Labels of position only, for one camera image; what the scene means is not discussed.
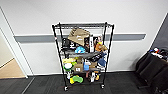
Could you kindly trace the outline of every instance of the caster wheel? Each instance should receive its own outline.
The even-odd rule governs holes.
[[[68,87],[65,87],[64,89],[65,89],[65,91],[68,91]]]
[[[104,88],[104,85],[101,85],[101,88],[103,89],[103,88]]]

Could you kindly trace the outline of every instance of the white wall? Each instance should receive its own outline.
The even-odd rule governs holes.
[[[168,12],[167,5],[167,0],[0,0],[17,36],[52,35],[51,25],[59,21],[107,21],[115,24],[115,34],[145,33],[144,40],[112,43],[108,71],[134,70],[134,63],[149,50]],[[61,72],[54,43],[20,45],[34,74]]]
[[[13,58],[12,53],[10,52],[8,46],[6,45],[4,36],[0,28],[0,67],[6,64]]]

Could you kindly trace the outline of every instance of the brown box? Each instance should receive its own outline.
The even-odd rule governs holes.
[[[82,63],[83,63],[83,62],[82,62],[82,59],[83,59],[83,58],[82,58],[81,56],[79,56],[78,59],[76,60],[76,61],[77,61],[77,64],[82,64]]]
[[[75,72],[83,72],[83,64],[75,64],[74,71]]]
[[[90,35],[89,31],[77,28],[77,29],[72,29],[72,31],[68,36],[68,39],[84,46],[84,38],[89,37],[89,35]]]
[[[91,65],[89,65],[89,68],[95,68],[97,66],[97,62],[91,62]]]

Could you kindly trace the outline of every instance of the floor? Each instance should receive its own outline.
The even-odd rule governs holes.
[[[0,68],[0,79],[4,78],[25,78],[15,59],[10,60]]]
[[[142,85],[144,83],[134,72],[110,72],[106,75],[104,89],[100,88],[99,84],[68,84],[68,91],[64,91],[62,75],[57,74],[27,79],[1,79],[0,92],[1,94],[151,94],[150,88],[137,88]]]

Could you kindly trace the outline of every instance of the doorway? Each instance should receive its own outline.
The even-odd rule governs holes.
[[[20,69],[10,49],[8,41],[0,28],[0,79],[25,78],[26,76]]]

